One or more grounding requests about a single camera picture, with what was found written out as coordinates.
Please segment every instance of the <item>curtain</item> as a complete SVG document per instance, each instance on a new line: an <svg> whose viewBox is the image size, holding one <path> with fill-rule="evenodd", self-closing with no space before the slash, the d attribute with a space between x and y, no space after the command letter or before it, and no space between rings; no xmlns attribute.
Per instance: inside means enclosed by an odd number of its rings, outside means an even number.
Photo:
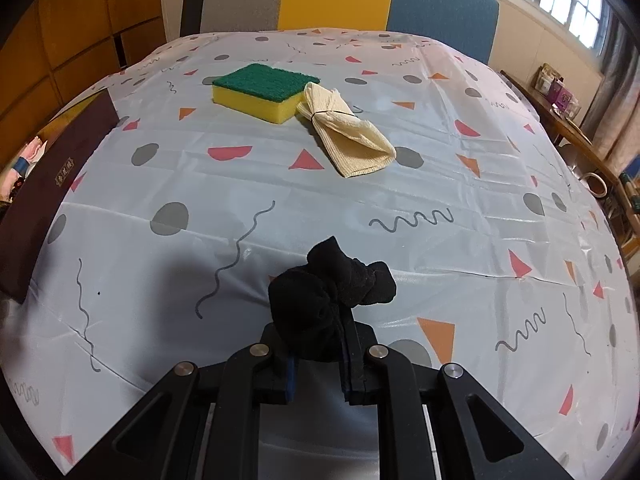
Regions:
<svg viewBox="0 0 640 480"><path fill-rule="evenodd" d="M640 55L631 35L612 16L604 79L582 122L598 156L620 174L640 153Z"/></svg>

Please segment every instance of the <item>blue band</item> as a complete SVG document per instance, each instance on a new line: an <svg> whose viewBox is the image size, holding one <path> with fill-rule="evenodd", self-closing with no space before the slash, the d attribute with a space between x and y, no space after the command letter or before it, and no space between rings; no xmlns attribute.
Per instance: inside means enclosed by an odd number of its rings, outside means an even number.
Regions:
<svg viewBox="0 0 640 480"><path fill-rule="evenodd" d="M18 160L14 164L14 170L18 172L20 176L25 176L29 169L29 163L23 156L19 156Z"/></svg>

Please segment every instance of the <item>folded cloth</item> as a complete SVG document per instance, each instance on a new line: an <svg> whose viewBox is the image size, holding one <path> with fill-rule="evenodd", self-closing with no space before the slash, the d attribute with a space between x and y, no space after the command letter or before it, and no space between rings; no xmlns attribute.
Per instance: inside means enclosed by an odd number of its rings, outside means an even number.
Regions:
<svg viewBox="0 0 640 480"><path fill-rule="evenodd" d="M333 236L313 247L306 261L269 285L271 317L293 354L337 361L344 333L340 308L389 303L396 296L396 282L385 262L366 266L349 258Z"/></svg>
<svg viewBox="0 0 640 480"><path fill-rule="evenodd" d="M336 89L309 82L304 95L298 111L311 120L342 176L373 173L395 160L396 149L371 122L356 117Z"/></svg>

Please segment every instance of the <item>white plastic tablecloth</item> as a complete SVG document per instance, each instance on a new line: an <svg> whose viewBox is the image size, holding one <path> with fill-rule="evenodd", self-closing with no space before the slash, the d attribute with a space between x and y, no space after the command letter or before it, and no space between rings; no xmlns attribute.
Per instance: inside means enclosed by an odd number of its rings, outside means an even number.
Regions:
<svg viewBox="0 0 640 480"><path fill-rule="evenodd" d="M337 88L398 160L344 179L304 119L213 104L211 79L251 62ZM381 343L462 364L574 478L614 461L639 394L620 254L487 66L407 34L237 32L176 40L76 100L103 86L120 124L60 206L26 302L4 302L4 376L62 471L175 363L255 342L270 276L331 235L392 269L395 300L354 311ZM377 446L375 408L344 403L335 364L303 364L293 404L263 407L260 476L373 478Z"/></svg>

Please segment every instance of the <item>blue headboard panel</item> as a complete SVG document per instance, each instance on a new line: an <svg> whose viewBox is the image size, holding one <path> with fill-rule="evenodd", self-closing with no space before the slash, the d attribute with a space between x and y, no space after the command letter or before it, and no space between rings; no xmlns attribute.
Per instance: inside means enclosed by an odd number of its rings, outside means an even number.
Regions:
<svg viewBox="0 0 640 480"><path fill-rule="evenodd" d="M427 36L488 63L497 0L391 0L386 29Z"/></svg>

